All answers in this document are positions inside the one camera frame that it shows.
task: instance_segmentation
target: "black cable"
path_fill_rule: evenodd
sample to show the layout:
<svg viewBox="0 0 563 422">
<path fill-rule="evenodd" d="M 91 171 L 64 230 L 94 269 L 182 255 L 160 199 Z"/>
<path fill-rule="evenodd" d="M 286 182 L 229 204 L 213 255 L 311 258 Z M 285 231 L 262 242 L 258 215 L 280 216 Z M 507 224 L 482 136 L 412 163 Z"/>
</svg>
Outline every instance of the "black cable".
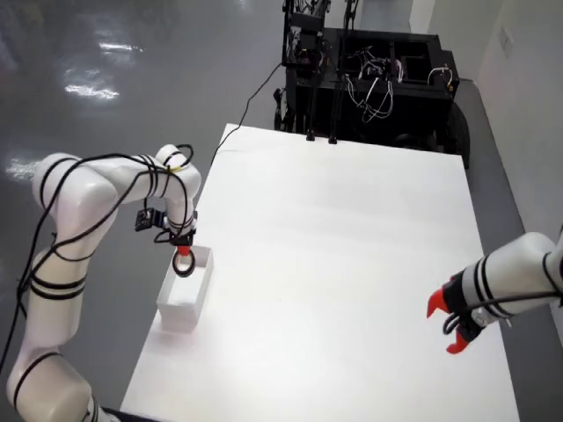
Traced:
<svg viewBox="0 0 563 422">
<path fill-rule="evenodd" d="M 358 10 L 358 4 L 359 3 L 360 3 L 360 0 L 355 0 L 354 11 L 352 12 L 352 31 L 354 30 L 355 11 Z"/>
<path fill-rule="evenodd" d="M 35 248 L 37 247 L 37 241 L 39 238 L 39 234 L 41 231 L 41 228 L 43 226 L 43 223 L 45 222 L 45 220 L 47 219 L 47 216 L 51 210 L 51 208 L 53 207 L 53 205 L 55 204 L 55 201 L 62 189 L 62 185 L 64 183 L 64 181 L 67 179 L 67 177 L 70 175 L 71 172 L 73 172 L 78 166 L 80 166 L 81 164 L 85 164 L 85 163 L 89 163 L 92 161 L 98 161 L 98 160 L 102 160 L 102 159 L 108 159 L 108 158 L 125 158 L 128 159 L 130 161 L 134 161 L 136 163 L 142 164 L 147 166 L 148 170 L 147 171 L 141 171 L 139 173 L 137 173 L 134 177 L 134 179 L 132 180 L 131 184 L 129 185 L 129 187 L 126 189 L 126 191 L 124 192 L 124 194 L 122 194 L 122 196 L 118 199 L 118 201 L 116 202 L 116 204 L 112 207 L 112 209 L 110 210 L 109 213 L 107 213 L 104 217 L 102 217 L 96 224 L 94 224 L 93 226 L 91 226 L 89 229 L 87 229 L 86 231 L 82 232 L 81 234 L 72 237 L 71 239 L 67 239 L 65 241 L 61 241 L 58 244 L 52 244 L 51 247 L 49 248 L 48 252 L 40 259 L 40 261 L 37 263 L 36 266 L 33 267 L 33 269 L 30 272 L 30 267 L 31 267 L 31 263 L 33 260 L 33 255 L 35 253 Z M 29 288 L 29 284 L 31 282 L 31 278 L 37 273 L 37 271 L 41 268 L 41 266 L 45 263 L 45 261 L 53 254 L 55 253 L 55 251 L 61 247 L 64 246 L 65 244 L 71 244 L 74 243 L 88 235 L 90 235 L 95 229 L 97 229 L 99 226 L 101 226 L 112 214 L 113 212 L 115 212 L 115 210 L 117 209 L 117 207 L 125 200 L 125 198 L 127 197 L 127 195 L 131 192 L 131 190 L 133 189 L 133 187 L 135 186 L 136 181 L 143 175 L 145 174 L 150 174 L 152 176 L 152 172 L 155 173 L 164 173 L 167 175 L 167 177 L 169 178 L 171 175 L 173 177 L 175 177 L 180 185 L 182 186 L 182 189 L 184 191 L 184 200 L 185 203 L 187 204 L 187 191 L 186 191 L 186 186 L 184 185 L 184 183 L 182 182 L 182 180 L 179 178 L 178 175 L 170 172 L 168 169 L 164 169 L 164 168 L 160 168 L 160 167 L 156 167 L 156 165 L 152 164 L 147 164 L 144 160 L 140 160 L 140 159 L 136 159 L 132 156 L 127 156 L 124 154 L 105 154 L 102 156 L 94 156 L 94 157 L 90 157 L 90 158 L 85 158 L 79 161 L 76 161 L 72 166 L 70 166 L 64 173 L 64 175 L 62 176 L 61 180 L 59 181 L 55 191 L 53 192 L 53 196 L 51 198 L 51 201 L 49 202 L 48 206 L 45 208 L 36 228 L 35 228 L 35 232 L 33 234 L 33 240 L 32 240 L 32 246 L 30 248 L 30 252 L 29 252 L 29 256 L 27 258 L 26 261 L 26 267 L 24 268 L 24 271 L 22 273 L 22 277 L 19 280 L 18 283 L 18 290 L 17 290 L 17 304 L 16 304 L 16 308 L 15 308 L 15 312 L 14 312 L 14 316 L 12 318 L 11 321 L 11 328 L 8 334 L 8 338 L 6 339 L 6 343 L 4 345 L 4 350 L 3 350 L 3 354 L 2 354 L 2 359 L 0 360 L 0 374 L 2 373 L 3 369 L 4 369 L 4 364 L 8 355 L 8 352 L 10 350 L 10 346 L 11 346 L 11 341 L 13 339 L 13 335 L 15 332 L 15 328 L 18 322 L 18 311 L 21 309 L 22 313 L 24 313 L 24 315 L 26 316 L 26 310 L 23 306 L 22 303 L 22 298 L 23 298 L 23 294 L 25 293 L 25 291 Z M 182 222 L 182 227 L 186 224 L 187 221 L 187 206 L 184 207 L 184 219 Z"/>
<path fill-rule="evenodd" d="M 176 145 L 177 149 L 189 149 L 190 155 L 186 158 L 186 161 L 181 165 L 181 167 L 185 167 L 192 162 L 192 158 L 194 158 L 194 149 L 189 143 L 181 143 L 180 145 Z"/>
<path fill-rule="evenodd" d="M 511 302 L 520 302 L 520 301 L 531 301 L 534 299 L 545 299 L 547 297 L 561 297 L 559 293 L 556 292 L 536 292 L 536 293 L 528 293 L 525 295 L 513 295 L 513 296 L 505 296 L 499 299 L 491 299 L 488 301 L 483 301 L 479 303 L 475 303 L 474 305 L 467 306 L 465 309 L 459 312 L 452 312 L 447 318 L 446 321 L 443 323 L 442 331 L 445 335 L 451 334 L 459 325 L 461 317 L 467 316 L 473 310 L 482 308 L 489 305 L 497 305 L 500 303 L 511 303 Z"/>
<path fill-rule="evenodd" d="M 280 68 L 280 66 L 283 64 L 283 62 L 279 63 L 274 70 L 272 70 L 272 73 L 270 73 L 270 76 L 267 77 L 266 81 L 264 81 L 264 83 L 258 88 L 258 90 L 256 90 L 256 92 L 253 93 L 253 95 L 248 99 L 248 101 L 246 101 L 246 109 L 245 112 L 243 113 L 243 117 L 240 120 L 240 123 L 238 123 L 238 126 L 235 127 L 234 129 L 232 129 L 229 134 L 227 136 L 225 136 L 225 138 L 221 141 L 221 143 L 219 143 L 219 146 L 216 148 L 215 153 L 213 154 L 213 156 L 211 157 L 211 165 L 209 166 L 209 168 L 211 168 L 211 166 L 213 165 L 213 162 L 215 161 L 215 157 L 217 155 L 217 151 L 219 151 L 219 149 L 223 146 L 223 144 L 225 143 L 225 141 L 227 141 L 227 139 L 229 139 L 229 136 L 231 136 L 233 134 L 233 132 L 236 132 L 240 129 L 241 126 L 243 126 L 243 122 L 245 121 L 245 117 L 246 117 L 246 113 L 248 113 L 248 106 L 250 105 L 250 102 L 254 99 L 254 97 L 256 97 L 258 95 L 258 93 L 260 92 L 260 90 L 262 88 L 264 88 L 264 85 L 266 85 L 270 79 L 272 78 L 272 76 L 274 75 L 275 71 L 278 70 Z"/>
</svg>

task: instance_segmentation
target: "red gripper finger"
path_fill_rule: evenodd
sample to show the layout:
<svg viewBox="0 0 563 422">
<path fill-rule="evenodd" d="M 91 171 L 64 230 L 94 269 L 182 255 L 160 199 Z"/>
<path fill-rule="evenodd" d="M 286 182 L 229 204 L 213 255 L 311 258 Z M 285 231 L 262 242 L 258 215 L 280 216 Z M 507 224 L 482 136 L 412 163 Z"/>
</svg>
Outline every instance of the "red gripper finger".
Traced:
<svg viewBox="0 0 563 422">
<path fill-rule="evenodd" d="M 461 336 L 461 334 L 459 333 L 459 331 L 456 331 L 456 344 L 449 345 L 446 350 L 448 351 L 448 353 L 458 354 L 458 353 L 462 352 L 463 350 L 465 350 L 465 348 L 468 345 L 469 345 L 469 341 L 467 341 L 465 338 L 463 338 Z"/>
<path fill-rule="evenodd" d="M 448 309 L 446 302 L 443 300 L 443 288 L 436 290 L 430 296 L 430 299 L 428 299 L 428 311 L 426 313 L 426 318 L 434 314 L 434 311 L 437 309 L 441 309 L 447 314 L 450 313 L 450 310 Z"/>
</svg>

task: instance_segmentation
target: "black cable band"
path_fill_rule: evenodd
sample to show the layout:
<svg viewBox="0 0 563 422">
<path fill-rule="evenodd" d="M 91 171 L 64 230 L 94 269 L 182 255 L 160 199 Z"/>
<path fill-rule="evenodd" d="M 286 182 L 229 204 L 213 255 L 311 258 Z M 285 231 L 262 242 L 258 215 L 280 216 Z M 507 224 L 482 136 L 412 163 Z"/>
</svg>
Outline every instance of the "black cable band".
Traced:
<svg viewBox="0 0 563 422">
<path fill-rule="evenodd" d="M 165 189 L 162 191 L 162 193 L 160 194 L 161 198 L 164 198 L 165 194 L 166 194 L 166 189 L 168 189 L 168 181 L 170 180 L 170 175 L 171 175 L 171 171 L 170 171 L 170 167 L 166 167 L 166 181 L 165 181 Z"/>
<path fill-rule="evenodd" d="M 96 251 L 92 252 L 90 255 L 88 255 L 87 257 L 84 258 L 76 258 L 76 259 L 71 259 L 71 258 L 65 258 L 63 255 L 61 255 L 57 249 L 55 249 L 53 251 L 53 253 L 59 257 L 60 259 L 62 259 L 63 261 L 67 261 L 67 262 L 81 262 L 81 261 L 85 261 L 86 259 L 90 259 L 91 257 L 94 256 L 94 253 L 96 253 Z"/>
<path fill-rule="evenodd" d="M 82 294 L 84 292 L 84 287 L 85 286 L 82 286 L 78 290 L 71 292 L 71 293 L 67 293 L 67 294 L 63 294 L 63 295 L 53 295 L 53 294 L 50 294 L 50 293 L 45 293 L 43 290 L 39 290 L 32 283 L 32 292 L 34 292 L 37 296 L 42 297 L 43 299 L 50 300 L 50 301 L 67 301 L 68 299 L 74 299 L 78 295 Z"/>
<path fill-rule="evenodd" d="M 181 154 L 181 152 L 180 152 L 180 151 L 174 151 L 174 152 L 172 152 L 172 153 L 165 159 L 165 161 L 162 163 L 162 165 L 163 165 L 164 167 L 166 167 L 166 165 L 167 165 L 168 162 L 171 160 L 171 158 L 172 158 L 173 156 L 177 156 L 178 154 Z"/>
<path fill-rule="evenodd" d="M 70 161 L 70 160 L 76 161 L 75 158 L 72 158 L 71 156 L 66 156 L 65 158 L 61 158 L 60 160 L 57 160 L 54 163 L 52 163 L 51 166 L 47 169 L 47 171 L 45 171 L 45 175 L 43 176 L 43 179 L 41 180 L 41 185 L 40 185 L 40 188 L 39 188 L 39 197 L 40 197 L 40 202 L 41 202 L 41 205 L 43 206 L 43 209 L 45 209 L 45 201 L 44 201 L 45 184 L 47 183 L 47 178 L 49 177 L 49 174 L 51 174 L 51 171 L 53 171 L 57 165 L 59 165 L 60 163 L 64 163 L 65 161 Z"/>
<path fill-rule="evenodd" d="M 561 290 L 559 288 L 559 286 L 557 284 L 555 284 L 555 280 L 552 278 L 552 276 L 547 271 L 547 257 L 548 256 L 549 256 L 549 253 L 546 253 L 544 255 L 544 258 L 542 259 L 542 267 L 544 268 L 545 277 L 547 277 L 547 279 L 551 283 L 553 290 L 555 290 L 559 294 L 559 296 L 563 299 L 563 290 Z"/>
<path fill-rule="evenodd" d="M 94 402 L 94 414 L 91 417 L 91 422 L 98 422 L 98 400 L 94 396 L 91 397 L 91 400 Z"/>
<path fill-rule="evenodd" d="M 62 355 L 58 352 L 50 352 L 50 353 L 42 354 L 39 358 L 34 360 L 32 364 L 29 367 L 27 367 L 26 371 L 24 371 L 24 374 L 21 375 L 21 378 L 18 381 L 18 385 L 16 386 L 16 390 L 14 391 L 14 409 L 16 411 L 18 411 L 19 391 L 21 390 L 21 386 L 24 384 L 24 381 L 26 380 L 27 376 L 35 369 L 35 367 L 37 367 L 37 365 L 39 365 L 46 358 L 50 358 L 51 356 L 62 356 Z"/>
<path fill-rule="evenodd" d="M 483 293 L 481 292 L 481 287 L 479 286 L 479 266 L 481 266 L 482 264 L 483 264 L 483 259 L 481 259 L 475 265 L 475 271 L 473 272 L 473 284 L 475 285 L 475 291 L 477 292 L 477 296 L 479 297 L 480 302 L 485 301 L 485 296 L 483 296 Z M 501 315 L 497 315 L 496 312 L 493 312 L 493 310 L 488 305 L 485 305 L 483 308 L 485 308 L 486 311 L 489 314 L 491 314 L 493 317 L 502 318 Z"/>
<path fill-rule="evenodd" d="M 35 284 L 37 284 L 38 286 L 44 287 L 44 288 L 51 288 L 53 290 L 70 290 L 72 288 L 80 287 L 80 285 L 83 284 L 85 281 L 86 281 L 86 277 L 84 276 L 79 281 L 73 281 L 72 283 L 53 284 L 53 283 L 49 283 L 48 281 L 44 281 L 44 280 L 40 279 L 36 275 L 33 276 L 33 282 Z"/>
<path fill-rule="evenodd" d="M 147 156 L 145 156 L 144 154 L 141 154 L 139 156 L 146 164 L 147 164 L 147 168 L 149 169 L 149 191 L 147 192 L 147 198 L 152 196 L 152 187 L 154 186 L 154 182 L 152 180 L 153 178 L 153 174 L 152 174 L 152 169 L 150 168 L 150 161 L 147 159 Z"/>
<path fill-rule="evenodd" d="M 150 161 L 150 163 L 152 164 L 152 167 L 150 168 L 152 170 L 151 173 L 153 173 L 155 175 L 155 188 L 152 191 L 152 194 L 150 196 L 154 196 L 155 193 L 157 193 L 158 190 L 158 171 L 157 171 L 157 165 L 155 164 L 155 162 L 153 161 L 151 156 L 147 156 L 147 160 Z"/>
<path fill-rule="evenodd" d="M 489 283 L 486 279 L 486 261 L 489 259 L 489 255 L 483 258 L 483 264 L 481 264 L 481 279 L 483 280 L 483 287 L 485 288 L 485 293 L 490 300 L 494 299 L 493 292 L 491 292 L 491 288 L 489 287 Z M 498 311 L 499 314 L 504 315 L 505 317 L 513 317 L 514 315 L 510 312 L 506 311 L 499 303 L 493 305 L 495 311 Z"/>
</svg>

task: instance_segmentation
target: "black stand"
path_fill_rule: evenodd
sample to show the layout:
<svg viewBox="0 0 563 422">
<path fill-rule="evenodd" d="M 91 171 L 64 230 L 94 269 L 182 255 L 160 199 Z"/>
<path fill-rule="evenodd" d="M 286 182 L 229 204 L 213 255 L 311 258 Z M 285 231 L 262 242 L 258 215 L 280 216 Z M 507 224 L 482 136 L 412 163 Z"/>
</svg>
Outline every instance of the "black stand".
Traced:
<svg viewBox="0 0 563 422">
<path fill-rule="evenodd" d="M 336 144 L 338 142 L 336 137 L 336 129 L 338 128 L 338 120 L 342 111 L 342 69 L 346 65 L 346 41 L 348 38 L 348 26 L 350 24 L 350 19 L 352 19 L 352 25 L 354 25 L 355 11 L 358 8 L 358 3 L 360 0 L 355 0 L 354 11 L 352 11 L 352 3 L 354 0 L 347 0 L 346 11 L 344 12 L 344 35 L 342 36 L 342 50 L 339 51 L 340 66 L 337 69 L 337 79 L 334 83 L 334 95 L 333 95 L 333 110 L 331 113 L 331 134 L 328 138 L 328 143 Z"/>
<path fill-rule="evenodd" d="M 313 80 L 312 80 L 312 93 L 311 93 L 311 98 L 310 98 L 310 102 L 309 102 L 309 128 L 307 129 L 307 141 L 315 141 L 315 130 L 313 129 L 313 126 L 315 125 L 315 118 L 317 116 L 317 96 L 318 96 L 318 85 L 320 84 L 320 72 L 319 72 L 319 54 L 318 54 L 318 49 L 320 46 L 320 40 L 321 38 L 317 38 L 317 45 L 315 46 L 315 54 L 314 54 L 314 60 L 315 60 L 315 73 L 313 74 Z"/>
</svg>

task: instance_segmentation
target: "black metal frame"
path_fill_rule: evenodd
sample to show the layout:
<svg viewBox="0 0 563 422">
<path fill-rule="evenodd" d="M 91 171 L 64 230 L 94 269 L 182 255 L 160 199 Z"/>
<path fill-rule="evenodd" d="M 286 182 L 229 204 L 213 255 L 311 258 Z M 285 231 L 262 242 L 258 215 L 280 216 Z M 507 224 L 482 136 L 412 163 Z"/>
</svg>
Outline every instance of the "black metal frame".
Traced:
<svg viewBox="0 0 563 422">
<path fill-rule="evenodd" d="M 357 2 L 347 2 L 343 29 L 325 28 L 322 32 L 315 33 L 317 42 L 308 52 L 311 55 L 311 63 L 309 66 L 303 66 L 289 59 L 287 41 L 289 31 L 295 27 L 292 23 L 303 25 L 304 19 L 295 19 L 295 15 L 299 14 L 295 13 L 294 0 L 286 0 L 283 64 L 286 67 L 285 92 L 291 111 L 291 126 L 293 127 L 295 121 L 297 133 L 307 134 L 307 139 L 311 141 L 314 140 L 317 131 L 327 136 L 331 143 L 336 143 L 338 136 L 358 142 L 393 144 L 393 141 L 401 135 L 430 136 L 434 133 L 438 138 L 442 138 L 438 140 L 440 143 L 444 138 L 440 134 L 447 126 L 450 108 L 459 84 L 453 54 L 442 50 L 437 35 L 350 31 L 348 29 L 350 20 L 354 22 L 355 18 L 354 5 L 357 7 Z M 297 27 L 303 31 L 303 27 L 299 25 Z M 322 16 L 322 26 L 324 26 L 324 16 Z M 431 69 L 447 66 L 453 73 L 452 83 L 447 85 L 442 74 L 438 72 L 432 77 L 431 84 L 427 84 L 426 80 L 423 82 L 405 80 L 399 84 L 397 71 L 391 66 L 395 104 L 391 116 L 385 120 L 375 120 L 366 127 L 360 127 L 364 134 L 355 135 L 354 130 L 358 129 L 359 125 L 352 127 L 354 116 L 361 112 L 348 98 L 343 76 L 347 71 L 347 53 L 354 52 L 358 43 L 386 46 L 391 62 L 394 62 L 395 58 L 401 61 L 416 61 L 420 57 L 417 54 L 408 54 L 408 51 L 421 48 L 425 52 L 425 60 L 428 60 L 425 64 L 428 66 L 428 73 Z M 323 51 L 323 47 L 327 45 L 330 46 L 330 50 Z M 322 54 L 329 56 L 327 63 L 320 63 L 319 58 Z M 356 92 L 360 95 L 365 94 L 370 87 L 371 81 L 355 81 Z M 374 88 L 370 98 L 373 98 L 376 104 L 379 98 L 383 99 L 385 93 L 386 86 L 382 84 Z"/>
</svg>

